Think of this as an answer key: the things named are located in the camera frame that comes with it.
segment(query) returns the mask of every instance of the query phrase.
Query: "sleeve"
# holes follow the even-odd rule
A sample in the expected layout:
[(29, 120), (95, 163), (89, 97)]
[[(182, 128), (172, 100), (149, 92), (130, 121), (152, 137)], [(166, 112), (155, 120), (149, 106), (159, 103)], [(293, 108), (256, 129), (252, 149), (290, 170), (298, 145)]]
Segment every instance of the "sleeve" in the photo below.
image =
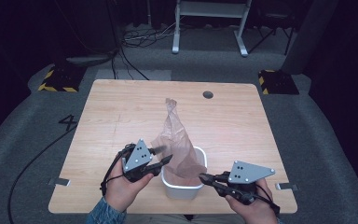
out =
[(104, 223), (124, 223), (126, 219), (126, 212), (118, 212), (111, 207), (104, 197), (95, 205), (94, 209), (87, 215), (86, 224), (104, 224)]
[(277, 219), (278, 219), (278, 224), (284, 224), (284, 222), (282, 222), (278, 217)]

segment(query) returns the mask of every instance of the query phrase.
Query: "hand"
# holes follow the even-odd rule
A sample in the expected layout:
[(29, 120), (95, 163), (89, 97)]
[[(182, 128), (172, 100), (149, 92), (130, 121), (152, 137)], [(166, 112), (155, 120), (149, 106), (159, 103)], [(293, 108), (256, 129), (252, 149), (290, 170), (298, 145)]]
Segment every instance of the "hand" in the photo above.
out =
[[(118, 160), (108, 178), (123, 175), (121, 160)], [(124, 212), (135, 200), (136, 195), (153, 178), (152, 174), (131, 183), (125, 176), (113, 179), (107, 183), (105, 199), (110, 206), (119, 212)]]
[[(267, 186), (266, 179), (260, 179), (256, 181), (256, 184), (263, 188), (268, 196), (272, 200), (272, 192)], [(257, 194), (268, 198), (266, 193), (260, 188), (257, 188)], [(242, 216), (246, 224), (276, 224), (278, 223), (277, 218), (274, 214), (274, 211), (269, 207), (269, 204), (261, 201), (255, 200), (249, 205), (244, 205), (238, 202), (235, 198), (227, 195), (226, 200), (228, 201), (229, 206), (234, 212)]]

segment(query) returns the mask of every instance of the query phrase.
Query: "gray floor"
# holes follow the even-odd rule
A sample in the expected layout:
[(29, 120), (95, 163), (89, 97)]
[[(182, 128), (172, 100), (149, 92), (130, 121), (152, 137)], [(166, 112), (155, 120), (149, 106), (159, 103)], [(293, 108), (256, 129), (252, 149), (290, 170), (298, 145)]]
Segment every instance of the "gray floor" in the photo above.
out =
[[(244, 33), (246, 46), (259, 38), (257, 30)], [(282, 215), (282, 219), (286, 223), (358, 223), (358, 179), (328, 120), (308, 96), (310, 80), (293, 76), (299, 95), (263, 95), (260, 91), (258, 71), (282, 66), (285, 43), (285, 36), (278, 32), (243, 58), (233, 27), (207, 28), (182, 32), (178, 54), (172, 54), (172, 36), (168, 36), (147, 48), (125, 49), (125, 55), (150, 79), (255, 84), (288, 177), (300, 188), (295, 191), (298, 211)], [(118, 56), (115, 65), (119, 77), (130, 78)], [(65, 133), (66, 125), (59, 124), (60, 119), (74, 115), (79, 120), (93, 80), (113, 74), (111, 64), (105, 63), (87, 70), (77, 93), (38, 91), (49, 68), (41, 68), (30, 79), (32, 94), (0, 127), (0, 223), (8, 223), (7, 198), (16, 176)], [(141, 78), (132, 68), (131, 73)], [(54, 215), (48, 211), (54, 187), (47, 182), (59, 176), (73, 136), (74, 132), (67, 134), (25, 171), (12, 197), (15, 223), (84, 222), (86, 214)]]

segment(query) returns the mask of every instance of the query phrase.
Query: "white shelf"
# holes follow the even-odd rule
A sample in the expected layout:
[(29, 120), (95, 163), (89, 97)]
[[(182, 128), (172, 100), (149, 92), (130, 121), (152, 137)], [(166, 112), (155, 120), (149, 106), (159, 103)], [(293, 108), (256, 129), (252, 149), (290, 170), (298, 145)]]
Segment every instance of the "white shelf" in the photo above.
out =
[(180, 3), (180, 15), (242, 18), (245, 4), (186, 2)]

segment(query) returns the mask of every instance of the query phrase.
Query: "white container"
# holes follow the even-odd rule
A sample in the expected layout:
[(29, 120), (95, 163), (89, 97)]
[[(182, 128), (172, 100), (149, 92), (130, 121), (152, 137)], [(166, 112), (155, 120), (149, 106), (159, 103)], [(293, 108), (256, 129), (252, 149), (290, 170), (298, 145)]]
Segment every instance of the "white container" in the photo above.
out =
[[(196, 152), (197, 161), (207, 167), (206, 154), (200, 147), (194, 147)], [(197, 193), (202, 188), (203, 184), (201, 183), (198, 186), (189, 187), (189, 186), (176, 186), (169, 184), (164, 178), (164, 167), (161, 169), (161, 178), (165, 186), (165, 193), (169, 198), (172, 199), (185, 199), (191, 200), (197, 196)]]

